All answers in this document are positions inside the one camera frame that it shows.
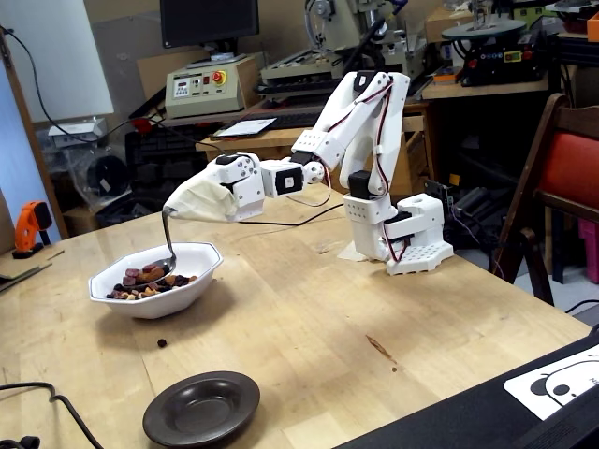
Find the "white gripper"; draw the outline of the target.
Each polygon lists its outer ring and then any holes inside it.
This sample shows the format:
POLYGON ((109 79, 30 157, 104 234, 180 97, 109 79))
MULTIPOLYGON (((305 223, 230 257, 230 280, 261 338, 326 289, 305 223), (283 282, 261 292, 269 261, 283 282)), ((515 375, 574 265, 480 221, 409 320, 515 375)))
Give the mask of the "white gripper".
POLYGON ((260 161, 250 153, 221 155, 170 195, 163 211, 176 218, 226 222, 234 214, 241 222, 263 212, 265 200, 260 161))

